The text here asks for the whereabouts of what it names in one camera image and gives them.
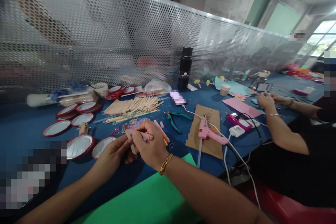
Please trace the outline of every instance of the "forearm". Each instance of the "forearm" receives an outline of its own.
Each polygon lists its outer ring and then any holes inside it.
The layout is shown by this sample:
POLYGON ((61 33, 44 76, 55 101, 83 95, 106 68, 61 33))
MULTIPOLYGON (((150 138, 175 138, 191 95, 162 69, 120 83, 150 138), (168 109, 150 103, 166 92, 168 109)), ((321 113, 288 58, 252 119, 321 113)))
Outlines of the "forearm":
POLYGON ((207 223, 271 221, 236 189, 173 156, 164 175, 207 223))
POLYGON ((99 186, 86 174, 26 214, 17 223, 64 223, 99 186))
POLYGON ((293 103, 290 106, 288 106, 288 108, 300 112, 313 119, 318 119, 317 111, 321 109, 320 107, 316 107, 314 105, 307 103, 301 103, 298 101, 293 101, 293 103))
POLYGON ((277 114, 275 106, 265 108, 266 123, 276 145, 287 150, 308 155, 308 147, 302 137, 293 133, 283 119, 277 114))

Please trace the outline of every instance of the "green-handled pliers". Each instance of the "green-handled pliers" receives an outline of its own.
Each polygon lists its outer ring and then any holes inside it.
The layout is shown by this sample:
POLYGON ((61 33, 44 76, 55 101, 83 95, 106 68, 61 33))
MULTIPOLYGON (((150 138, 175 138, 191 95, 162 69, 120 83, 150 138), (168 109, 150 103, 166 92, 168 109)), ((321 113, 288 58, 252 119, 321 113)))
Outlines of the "green-handled pliers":
POLYGON ((190 116, 187 116, 185 114, 180 114, 180 113, 175 113, 175 112, 170 112, 169 110, 167 110, 166 112, 164 112, 167 116, 168 116, 168 120, 170 121, 170 123, 172 124, 174 130, 178 133, 181 134, 181 131, 176 127, 176 125, 174 124, 173 118, 172 116, 179 116, 179 117, 183 117, 185 119, 188 119, 190 121, 192 121, 193 119, 190 116))

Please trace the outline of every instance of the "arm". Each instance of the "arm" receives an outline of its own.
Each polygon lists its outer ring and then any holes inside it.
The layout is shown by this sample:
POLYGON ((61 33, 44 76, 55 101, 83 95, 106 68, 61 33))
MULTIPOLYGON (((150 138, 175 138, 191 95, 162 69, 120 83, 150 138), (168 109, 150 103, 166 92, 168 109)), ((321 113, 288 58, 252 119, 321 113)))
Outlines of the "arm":
POLYGON ((176 156, 164 175, 207 223, 272 223, 236 189, 176 156))
POLYGON ((306 104, 306 103, 301 103, 298 101, 293 101, 292 99, 280 96, 276 93, 271 93, 270 94, 271 97, 273 98, 274 102, 276 104, 280 104, 282 106, 287 106, 288 108, 291 108, 297 112, 300 112, 302 114, 304 114, 305 116, 308 116, 310 118, 313 119, 319 119, 317 117, 317 112, 318 110, 320 110, 320 107, 316 107, 314 105, 311 104, 306 104))
MULTIPOLYGON (((150 121, 135 130, 147 131, 154 137, 145 142, 136 132, 132 139, 142 159, 159 171, 169 155, 161 131, 150 121)), ((176 156, 168 162, 164 175, 207 223, 272 223, 236 189, 176 156)))
POLYGON ((304 139, 297 133, 293 133, 278 114, 274 100, 268 93, 261 93, 257 98, 258 104, 265 108, 266 123, 276 145, 300 154, 309 155, 309 150, 304 139))
POLYGON ((108 144, 84 177, 56 193, 23 216, 17 223, 64 223, 95 190, 112 177, 125 152, 128 156, 125 163, 134 161, 130 146, 131 143, 127 141, 126 135, 108 144))

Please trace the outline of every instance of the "black shirt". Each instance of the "black shirt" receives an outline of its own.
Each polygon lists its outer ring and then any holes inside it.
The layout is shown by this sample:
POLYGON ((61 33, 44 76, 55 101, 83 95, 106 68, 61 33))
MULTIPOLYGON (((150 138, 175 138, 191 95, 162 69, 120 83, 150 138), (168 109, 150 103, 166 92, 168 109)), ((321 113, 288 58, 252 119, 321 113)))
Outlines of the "black shirt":
POLYGON ((329 122, 305 125, 299 133, 309 155, 290 152, 271 143, 251 153, 253 172, 272 190, 305 206, 336 207, 336 111, 320 109, 329 122))

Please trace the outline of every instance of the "blue tablecloth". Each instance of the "blue tablecloth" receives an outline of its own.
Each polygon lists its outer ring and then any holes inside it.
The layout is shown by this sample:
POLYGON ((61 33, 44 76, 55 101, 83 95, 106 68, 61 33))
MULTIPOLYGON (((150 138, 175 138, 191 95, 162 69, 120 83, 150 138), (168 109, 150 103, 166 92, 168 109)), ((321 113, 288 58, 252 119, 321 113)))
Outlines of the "blue tablecloth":
MULTIPOLYGON (((249 85, 251 80, 243 82, 244 85, 249 85)), ((267 83, 273 83, 274 88, 272 92, 276 92, 283 96, 294 96, 291 94, 290 89, 304 89, 306 86, 313 86, 316 90, 308 97, 311 101, 318 100, 323 96, 323 85, 316 84, 310 80, 298 80, 292 76, 286 76, 282 74, 272 74, 267 83)), ((182 95, 188 101, 186 106, 188 110, 195 111, 196 105, 200 104, 206 107, 210 107, 220 111, 220 127, 221 132, 228 137, 228 129, 232 127, 232 124, 226 120, 226 114, 237 112, 231 107, 222 102, 223 99, 228 99, 230 96, 223 97, 219 94, 219 90, 216 90, 213 85, 206 86, 205 83, 201 83, 202 88, 197 91, 188 91, 182 95)), ((127 96, 124 99, 133 99, 134 96, 127 96)), ((256 96, 249 97, 245 102, 251 106, 256 106, 251 102, 251 99, 256 96)), ((101 99, 99 101, 104 105, 104 109, 107 108, 111 102, 101 99)), ((4 142, 1 150, 2 163, 6 163, 5 171, 15 172, 17 170, 16 165, 24 163, 25 157, 32 155, 32 150, 35 148, 43 148, 45 141, 64 141, 71 140, 78 135, 76 127, 70 128, 65 133, 46 138, 42 136, 42 131, 52 123, 56 122, 55 113, 60 110, 61 107, 57 105, 49 105, 40 108, 29 108, 26 104, 9 104, 1 105, 1 134, 4 142)), ((188 138, 191 122, 174 117, 175 124, 181 130, 181 134, 177 134, 171 124, 169 123, 167 116, 163 113, 166 110, 177 113, 187 113, 182 107, 176 106, 172 100, 165 99, 164 104, 160 107, 160 111, 147 115, 151 120, 156 119, 158 122, 162 121, 165 125, 164 131, 174 143, 171 152, 178 156, 183 157, 187 153, 191 153, 195 162, 197 162, 198 151, 190 149, 185 146, 186 139, 188 138)), ((282 108, 279 114, 283 116, 286 123, 293 121, 298 114, 288 108, 282 108)), ((95 120, 103 119, 105 116, 101 112, 96 113, 95 120)), ((259 122, 266 123, 265 116, 261 115, 256 118, 259 122)), ((97 142, 103 138, 110 136, 113 130, 122 125, 113 124, 94 124, 90 123, 93 129, 91 134, 97 140, 97 142)), ((259 127, 262 141, 266 141, 270 137, 270 132, 267 127, 261 125, 259 127)), ((239 138, 231 138, 232 144, 238 150, 242 157, 246 156, 250 151, 254 150, 260 145, 259 137, 256 130, 250 130, 249 133, 240 136, 239 138)), ((75 182, 81 178, 88 170, 93 166, 95 160, 91 157, 91 153, 87 154, 81 159, 68 162, 66 170, 63 172, 62 177, 58 179, 56 184, 57 191, 62 190, 66 186, 75 182)), ((236 158, 231 151, 227 154, 227 164, 232 166, 236 163, 236 158)), ((217 159, 213 156, 202 154, 201 169, 213 174, 214 176, 220 175, 224 170, 224 161, 217 159)), ((72 215, 71 219, 75 219, 86 212, 96 208, 97 206, 105 203, 121 192, 128 188, 138 184, 144 179, 148 178, 155 173, 155 170, 147 166, 141 160, 136 161, 133 164, 122 164, 117 173, 95 193, 93 193, 87 201, 72 215)))

